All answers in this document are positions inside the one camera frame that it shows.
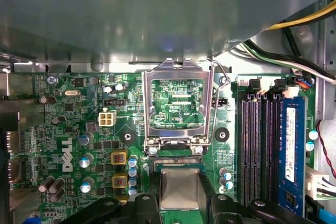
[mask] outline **black wire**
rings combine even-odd
[[[321,188],[317,188],[317,191],[323,194],[329,194],[330,196],[336,197],[336,193]]]
[[[333,75],[329,74],[328,72],[326,72],[322,68],[318,67],[317,65],[313,64],[309,60],[306,60],[306,59],[303,59],[303,58],[297,58],[297,57],[293,57],[293,56],[288,56],[288,55],[281,55],[281,54],[274,54],[274,53],[271,53],[271,52],[266,52],[266,51],[262,50],[260,47],[258,47],[251,40],[245,41],[245,44],[249,48],[253,49],[257,53],[262,55],[263,57],[273,59],[273,60],[283,60],[283,61],[290,61],[290,62],[298,63],[298,64],[301,64],[301,65],[304,65],[306,67],[309,67],[309,68],[313,69],[314,71],[322,74],[323,76],[326,76],[330,79],[335,80],[335,77]]]
[[[295,57],[297,57],[297,58],[302,57],[302,54],[301,54],[300,49],[298,47],[298,44],[296,43],[296,41],[294,39],[294,36],[293,36],[293,33],[290,30],[290,28],[289,27],[285,27],[285,28],[282,29],[282,31],[285,34],[285,37],[287,38],[288,44],[290,46],[290,49],[293,52],[293,55]],[[311,78],[312,78],[312,74],[311,73],[308,73],[306,71],[302,71],[302,77],[311,86],[313,85],[313,82],[311,80]]]
[[[330,183],[329,181],[327,181],[325,178],[322,178],[322,180],[323,180],[324,182],[326,182],[328,185],[334,186],[332,183]]]

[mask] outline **metal bracket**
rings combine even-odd
[[[182,130],[155,129],[150,126],[150,118],[155,114],[155,107],[152,103],[152,81],[166,79],[203,80],[202,101],[198,107],[199,112],[204,117],[204,124],[202,126],[195,129]],[[142,73],[144,94],[145,151],[147,151],[151,146],[154,146],[160,150],[162,145],[172,141],[183,141],[188,146],[203,145],[208,143],[213,79],[214,72],[211,67],[209,70],[205,71],[190,58],[183,60],[181,68],[174,66],[173,59],[166,59],[152,71],[144,71]]]

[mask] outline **chip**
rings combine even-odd
[[[65,132],[66,133],[71,133],[73,131],[73,128],[71,126],[65,127]]]
[[[112,148],[113,148],[113,149],[118,149],[118,148],[119,148],[119,142],[117,142],[117,141],[113,141],[113,142],[112,142]]]
[[[105,194],[106,195],[113,194],[113,188],[112,187],[105,188]]]
[[[101,143],[93,143],[93,148],[96,150],[102,149]]]
[[[104,188],[97,188],[96,189],[96,194],[97,195],[101,196],[101,195],[104,195],[104,193],[105,193]]]
[[[110,149],[111,148],[111,141],[103,142],[103,148],[104,149]]]
[[[74,104],[73,103],[66,103],[65,104],[65,111],[73,111]]]
[[[84,87],[84,78],[76,78],[74,80],[75,87]]]
[[[104,166],[103,165],[96,165],[96,172],[97,173],[104,172]]]
[[[99,84],[99,78],[96,77],[96,76],[91,76],[91,77],[89,78],[89,83],[90,83],[91,85],[98,85],[98,84]]]
[[[105,165],[105,171],[106,172],[110,172],[110,171],[112,171],[113,170],[113,165],[110,165],[110,164],[106,164]]]

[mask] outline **integrated circuit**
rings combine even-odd
[[[73,103],[66,103],[65,104],[65,111],[73,111],[74,110],[74,104]]]
[[[75,87],[78,87],[78,88],[81,88],[81,87],[84,87],[84,78],[75,78],[74,79],[74,86]]]

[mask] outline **red wire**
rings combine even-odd
[[[331,161],[328,157],[327,149],[325,148],[325,145],[324,145],[324,140],[323,140],[323,138],[321,136],[321,133],[320,133],[320,124],[321,124],[321,120],[316,125],[316,131],[317,131],[317,134],[319,136],[320,142],[322,144],[323,153],[324,153],[325,158],[326,158],[325,160],[327,161],[327,164],[329,165],[329,167],[331,169],[332,175],[334,176],[334,178],[336,178],[336,172],[335,172],[334,168],[332,167],[332,163],[331,163]]]

